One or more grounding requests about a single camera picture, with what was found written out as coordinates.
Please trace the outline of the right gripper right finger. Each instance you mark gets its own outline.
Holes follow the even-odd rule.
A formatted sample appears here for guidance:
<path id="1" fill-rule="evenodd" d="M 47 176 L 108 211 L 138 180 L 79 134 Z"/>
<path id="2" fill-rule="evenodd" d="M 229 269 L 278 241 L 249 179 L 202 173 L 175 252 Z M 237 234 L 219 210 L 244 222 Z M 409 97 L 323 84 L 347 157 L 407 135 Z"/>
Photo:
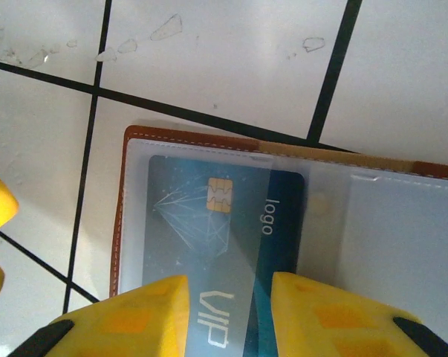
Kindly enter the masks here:
<path id="1" fill-rule="evenodd" d="M 279 356 L 448 356 L 416 316 L 289 272 L 273 274 Z"/>

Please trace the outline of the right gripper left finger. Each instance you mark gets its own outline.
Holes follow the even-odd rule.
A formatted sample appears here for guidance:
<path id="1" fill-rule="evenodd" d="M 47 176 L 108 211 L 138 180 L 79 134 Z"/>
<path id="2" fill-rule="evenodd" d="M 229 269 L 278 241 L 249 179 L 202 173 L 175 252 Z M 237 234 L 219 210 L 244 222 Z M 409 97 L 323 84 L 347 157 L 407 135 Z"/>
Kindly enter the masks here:
<path id="1" fill-rule="evenodd" d="M 175 275 L 64 314 L 11 355 L 184 356 L 188 326 L 188 279 Z"/>

